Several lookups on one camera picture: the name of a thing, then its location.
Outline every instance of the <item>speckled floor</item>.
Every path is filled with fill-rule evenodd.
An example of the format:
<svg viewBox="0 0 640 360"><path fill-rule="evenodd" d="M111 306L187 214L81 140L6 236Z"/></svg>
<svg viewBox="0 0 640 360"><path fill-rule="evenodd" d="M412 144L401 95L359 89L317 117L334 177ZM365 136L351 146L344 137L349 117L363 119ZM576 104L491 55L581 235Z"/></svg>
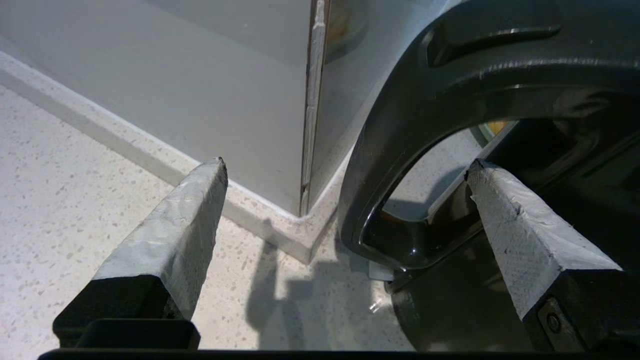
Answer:
<svg viewBox="0 0 640 360"><path fill-rule="evenodd" d="M171 189L0 86L0 359L57 347L55 316ZM334 228L310 266L225 218L217 242L193 317L200 348L412 349Z"/></svg>

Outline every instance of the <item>glossy black plastic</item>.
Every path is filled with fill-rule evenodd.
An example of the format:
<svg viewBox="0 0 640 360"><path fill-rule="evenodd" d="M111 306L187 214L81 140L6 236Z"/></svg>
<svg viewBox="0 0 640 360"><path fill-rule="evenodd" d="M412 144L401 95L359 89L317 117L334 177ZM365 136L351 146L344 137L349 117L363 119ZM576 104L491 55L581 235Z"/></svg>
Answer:
<svg viewBox="0 0 640 360"><path fill-rule="evenodd" d="M433 264L434 250L442 247L429 242L442 241L442 228L434 234L427 221L408 223L381 209L413 164L461 129L494 120L567 120L583 127L617 121L628 136L618 134L616 141L637 140L640 2L526 1L547 6L559 29L545 38L477 46L431 66L428 48L441 37L435 32L443 23L447 28L499 28L482 23L505 21L517 28L504 16L482 16L503 1L471 0L428 26L403 54L360 133L342 185L338 217L347 248L394 268ZM526 16L518 13L513 19ZM463 20L470 18L476 21ZM589 155L601 140L576 151ZM542 174L553 183L577 162L559 159ZM475 223L469 221L467 227ZM457 236L447 231L455 233L459 225L445 229L446 237Z"/></svg>

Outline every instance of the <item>screw head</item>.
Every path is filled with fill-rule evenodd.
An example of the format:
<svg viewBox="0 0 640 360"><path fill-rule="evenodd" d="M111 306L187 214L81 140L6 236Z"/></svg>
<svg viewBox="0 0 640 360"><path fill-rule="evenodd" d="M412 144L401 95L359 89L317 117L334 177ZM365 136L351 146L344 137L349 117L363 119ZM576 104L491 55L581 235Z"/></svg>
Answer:
<svg viewBox="0 0 640 360"><path fill-rule="evenodd" d="M554 333L560 332L560 318L555 313L549 313L547 315L547 325L549 326L549 330Z"/></svg>

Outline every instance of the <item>gray wall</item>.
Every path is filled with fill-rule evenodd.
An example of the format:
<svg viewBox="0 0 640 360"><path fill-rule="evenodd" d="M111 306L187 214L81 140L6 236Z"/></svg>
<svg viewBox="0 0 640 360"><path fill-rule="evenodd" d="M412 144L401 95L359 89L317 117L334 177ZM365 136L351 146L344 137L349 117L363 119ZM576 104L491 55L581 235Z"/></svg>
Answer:
<svg viewBox="0 0 640 360"><path fill-rule="evenodd" d="M291 213L310 0L0 0L2 50Z"/></svg>
<svg viewBox="0 0 640 360"><path fill-rule="evenodd" d="M313 204L360 133L389 72L415 36L460 0L338 0L353 10L341 46L327 45L311 170ZM336 26L336 7L329 32Z"/></svg>

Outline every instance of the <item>black rubber part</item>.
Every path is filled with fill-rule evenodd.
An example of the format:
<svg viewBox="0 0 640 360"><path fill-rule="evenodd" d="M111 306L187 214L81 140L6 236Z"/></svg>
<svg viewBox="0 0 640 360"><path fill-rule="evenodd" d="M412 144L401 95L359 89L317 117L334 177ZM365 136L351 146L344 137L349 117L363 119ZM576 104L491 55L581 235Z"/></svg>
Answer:
<svg viewBox="0 0 640 360"><path fill-rule="evenodd" d="M76 347L198 350L199 343L189 320L101 319L87 326Z"/></svg>
<svg viewBox="0 0 640 360"><path fill-rule="evenodd" d="M640 2L553 3L561 29L544 39L479 47L430 66L428 47L443 22L495 27L482 25L496 18L481 14L504 1L471 0L442 15L412 42L374 104L346 171L338 220L348 249L394 268L428 266L419 244L414 253L390 254L372 246L366 235L369 224L382 221L382 206L413 164L456 131L494 120L606 122L612 115L630 116L612 104L639 93ZM453 22L470 17L476 21Z"/></svg>
<svg viewBox="0 0 640 360"><path fill-rule="evenodd" d="M157 276L91 280L53 321L60 347L76 346L100 319L184 319Z"/></svg>
<svg viewBox="0 0 640 360"><path fill-rule="evenodd" d="M522 322L537 351L554 349L538 311L549 298L557 301L585 351L640 354L640 283L617 270L565 270Z"/></svg>

